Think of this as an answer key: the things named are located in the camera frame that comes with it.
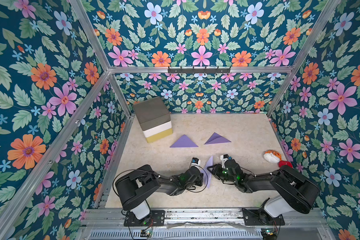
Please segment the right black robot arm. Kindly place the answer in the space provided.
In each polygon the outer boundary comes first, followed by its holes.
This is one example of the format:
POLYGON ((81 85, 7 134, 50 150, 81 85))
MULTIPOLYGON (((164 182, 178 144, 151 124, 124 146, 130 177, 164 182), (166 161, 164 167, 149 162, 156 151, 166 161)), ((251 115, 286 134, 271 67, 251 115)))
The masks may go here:
POLYGON ((265 174, 246 174, 234 159, 228 159, 223 165, 215 164, 207 170, 222 183, 232 184, 244 194, 278 192, 278 196, 266 200, 259 208, 264 217, 276 218, 292 211, 308 214, 320 193, 316 184, 287 165, 265 174))

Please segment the black hook rail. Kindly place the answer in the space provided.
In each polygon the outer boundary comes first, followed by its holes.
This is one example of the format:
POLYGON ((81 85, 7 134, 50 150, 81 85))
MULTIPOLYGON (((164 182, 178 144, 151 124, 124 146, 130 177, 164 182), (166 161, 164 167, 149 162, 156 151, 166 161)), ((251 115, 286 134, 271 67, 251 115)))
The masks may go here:
POLYGON ((231 68, 228 67, 168 67, 169 74, 228 74, 231 68))

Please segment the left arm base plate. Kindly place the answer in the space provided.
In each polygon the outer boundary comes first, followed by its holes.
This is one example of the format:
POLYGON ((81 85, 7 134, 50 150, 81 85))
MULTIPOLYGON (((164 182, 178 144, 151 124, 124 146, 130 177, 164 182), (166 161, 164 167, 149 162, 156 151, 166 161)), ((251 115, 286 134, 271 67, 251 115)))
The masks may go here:
POLYGON ((136 215, 128 211, 125 216, 124 227, 157 227, 163 226, 165 221, 164 210, 153 210, 141 220, 136 215))

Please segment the orange white plush toy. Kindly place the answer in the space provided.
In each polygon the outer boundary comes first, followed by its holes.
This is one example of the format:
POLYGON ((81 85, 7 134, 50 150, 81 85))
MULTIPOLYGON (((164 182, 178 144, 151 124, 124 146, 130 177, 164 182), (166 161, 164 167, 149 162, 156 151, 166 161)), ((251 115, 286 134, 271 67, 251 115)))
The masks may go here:
POLYGON ((282 155, 274 150, 268 150, 264 153, 263 158, 272 164, 278 164, 282 160, 282 155))

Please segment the grey white yellow block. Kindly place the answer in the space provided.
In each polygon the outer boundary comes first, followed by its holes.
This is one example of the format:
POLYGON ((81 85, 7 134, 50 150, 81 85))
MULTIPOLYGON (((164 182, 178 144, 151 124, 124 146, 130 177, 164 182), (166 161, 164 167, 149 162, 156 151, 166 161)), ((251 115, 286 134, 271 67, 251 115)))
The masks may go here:
POLYGON ((133 105, 135 115, 147 143, 153 143, 173 133, 169 110, 160 97, 133 105))

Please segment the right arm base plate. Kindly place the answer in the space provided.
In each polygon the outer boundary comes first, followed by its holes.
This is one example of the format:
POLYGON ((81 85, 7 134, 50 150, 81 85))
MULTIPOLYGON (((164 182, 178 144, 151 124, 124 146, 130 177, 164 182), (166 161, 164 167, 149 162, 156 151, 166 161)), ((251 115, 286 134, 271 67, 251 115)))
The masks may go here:
POLYGON ((285 221, 282 215, 272 217, 263 208, 246 209, 242 208, 246 226, 284 226, 285 221))

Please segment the pale purple paper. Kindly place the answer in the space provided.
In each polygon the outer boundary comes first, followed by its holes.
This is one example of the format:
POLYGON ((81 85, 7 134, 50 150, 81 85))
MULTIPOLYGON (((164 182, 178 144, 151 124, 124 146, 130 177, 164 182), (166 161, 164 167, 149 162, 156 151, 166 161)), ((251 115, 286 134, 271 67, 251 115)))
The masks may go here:
POLYGON ((211 156, 208 159, 207 163, 205 164, 205 167, 203 168, 204 169, 204 184, 205 184, 206 188, 209 188, 210 184, 211 184, 212 173, 209 171, 209 167, 211 167, 213 165, 213 159, 214 159, 214 157, 211 156))

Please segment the purple square paper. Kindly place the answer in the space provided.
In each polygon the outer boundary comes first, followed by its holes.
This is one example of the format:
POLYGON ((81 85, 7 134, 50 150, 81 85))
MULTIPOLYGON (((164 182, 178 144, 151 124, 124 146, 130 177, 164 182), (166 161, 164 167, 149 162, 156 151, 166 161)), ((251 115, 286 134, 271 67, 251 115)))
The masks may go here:
POLYGON ((213 133, 209 139, 205 142, 205 145, 213 145, 213 144, 224 144, 224 143, 230 143, 231 141, 227 138, 217 134, 213 133))
POLYGON ((197 148, 198 145, 194 143, 187 135, 182 135, 170 148, 197 148))

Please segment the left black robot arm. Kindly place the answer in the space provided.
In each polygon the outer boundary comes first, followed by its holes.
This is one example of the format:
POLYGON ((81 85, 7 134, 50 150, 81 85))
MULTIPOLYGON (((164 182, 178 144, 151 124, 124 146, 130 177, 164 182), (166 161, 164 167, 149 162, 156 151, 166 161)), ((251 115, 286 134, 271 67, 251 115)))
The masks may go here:
POLYGON ((204 174, 195 166, 179 175, 166 177, 155 172, 150 165, 144 165, 118 174, 114 178, 113 191, 119 197, 123 210, 142 221, 152 215, 147 199, 154 193, 174 197, 194 192, 203 184, 204 174))

